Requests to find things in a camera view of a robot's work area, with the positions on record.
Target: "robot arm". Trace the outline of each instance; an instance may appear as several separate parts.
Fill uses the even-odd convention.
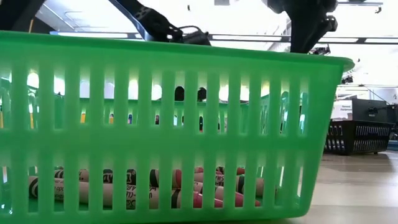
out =
[[[333,12],[337,0],[262,0],[275,13],[286,11],[292,21],[290,51],[307,54],[327,33],[337,29]]]
[[[183,35],[183,27],[175,27],[162,14],[137,0],[109,1],[134,24],[145,41],[210,45],[208,33],[203,33],[196,27],[197,31]]]
[[[307,54],[327,33],[337,28],[333,12],[337,0],[262,0],[275,13],[286,11],[292,21],[290,51]],[[44,0],[2,0],[0,4],[0,30],[25,31]],[[208,34],[200,29],[183,35],[159,12],[145,7],[138,0],[110,0],[137,27],[146,41],[175,42],[210,45]]]
[[[110,0],[137,27],[144,40],[210,45],[207,34],[200,29],[183,37],[183,32],[173,26],[157,11],[143,6],[138,0]],[[290,51],[307,54],[329,31],[335,31],[337,21],[328,12],[337,7],[337,0],[262,0],[275,13],[286,11],[292,21]]]

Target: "green plastic basket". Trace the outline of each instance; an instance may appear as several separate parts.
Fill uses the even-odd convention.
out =
[[[8,178],[7,183],[0,181],[0,205],[8,202],[1,207],[8,210],[0,212],[0,223],[302,216],[310,207],[336,86],[343,71],[353,66],[346,58],[14,32],[0,32],[0,49],[0,72],[12,73],[10,90],[0,86],[4,114],[0,167],[7,167]],[[27,94],[31,68],[39,74],[34,96]],[[54,97],[54,75],[59,70],[65,96]],[[109,77],[114,80],[114,100],[104,99]],[[82,78],[90,79],[89,99],[79,98]],[[138,100],[127,98],[132,78],[138,80]],[[153,83],[162,87],[160,101],[151,101]],[[228,104],[219,104],[220,86],[227,84]],[[174,102],[178,85],[185,88],[184,102]],[[197,103],[199,86],[207,89],[206,103]],[[248,104],[239,102],[241,86],[249,88]],[[261,97],[265,88],[269,95]],[[34,110],[33,129],[29,104],[40,108]],[[107,122],[110,113],[113,124]],[[133,124],[127,124],[129,113]],[[160,115],[159,125],[154,124],[155,114]],[[174,115],[184,116],[183,125],[174,126]],[[218,131],[223,117],[227,128]],[[27,175],[35,174],[34,166],[40,186],[37,205],[28,197]],[[54,166],[65,169],[61,204],[54,203]],[[205,169],[202,208],[193,208],[195,166]],[[216,166],[225,166],[223,208],[214,208]],[[234,207],[237,166],[246,168],[242,208]],[[90,170],[85,211],[78,204],[78,170],[83,168]],[[102,203],[104,168],[114,171],[113,207],[107,210]],[[137,171],[134,210],[126,210],[127,169]],[[160,173],[155,210],[149,209],[150,169]],[[180,209],[170,207],[172,169],[182,170]],[[254,206],[256,176],[264,178],[261,207]]]

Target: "dry erase marker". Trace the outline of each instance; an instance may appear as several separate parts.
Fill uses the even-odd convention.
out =
[[[205,170],[203,169],[203,167],[195,167],[195,170],[194,170],[195,173],[204,172],[204,171]],[[223,174],[223,173],[221,173],[220,171],[216,170],[216,174]]]
[[[216,170],[219,171],[219,172],[221,172],[222,174],[224,174],[224,172],[225,172],[224,167],[217,167]],[[238,168],[236,169],[236,175],[242,175],[242,174],[244,174],[244,169],[238,167]]]
[[[194,181],[193,191],[199,192],[202,194],[203,183]],[[224,200],[224,187],[222,187],[222,186],[215,187],[215,199]],[[243,194],[235,192],[235,207],[242,207],[242,206],[243,206]],[[261,203],[256,200],[255,206],[261,206]]]
[[[37,198],[39,181],[38,177],[29,177],[29,196]],[[64,185],[63,179],[55,178],[54,180],[54,198],[55,200],[63,201]],[[79,202],[88,203],[89,183],[79,182]],[[181,191],[180,189],[173,189],[171,191],[171,208],[180,208],[181,206]],[[113,202],[113,184],[103,184],[103,205],[111,207]],[[159,189],[157,187],[149,187],[149,208],[158,208],[159,204]],[[201,208],[202,195],[198,192],[193,193],[193,207]],[[215,207],[221,208],[223,202],[215,199]],[[136,186],[126,185],[126,208],[135,209],[136,207]]]
[[[203,182],[203,173],[196,173],[193,178],[194,181]],[[224,186],[224,175],[216,174],[217,186]],[[236,191],[243,194],[244,176],[236,176]],[[264,189],[263,178],[256,179],[256,196],[261,197]]]
[[[89,175],[88,170],[82,169],[79,171],[79,181],[88,182]],[[55,178],[63,178],[64,170],[56,170],[55,171]],[[134,169],[127,170],[127,184],[136,184],[136,171]],[[182,173],[180,170],[173,170],[172,171],[172,187],[173,188],[180,188],[181,187],[181,178]],[[103,182],[111,184],[113,183],[113,171],[111,169],[105,169],[103,171]],[[156,169],[152,169],[149,172],[149,186],[151,187],[159,187],[159,171]]]

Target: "black wire basket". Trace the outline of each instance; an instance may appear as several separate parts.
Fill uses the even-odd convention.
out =
[[[326,136],[325,153],[351,155],[387,149],[393,124],[370,121],[332,121]]]

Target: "floor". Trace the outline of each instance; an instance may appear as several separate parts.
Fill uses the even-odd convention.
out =
[[[324,155],[312,206],[302,218],[269,223],[397,223],[398,152]]]

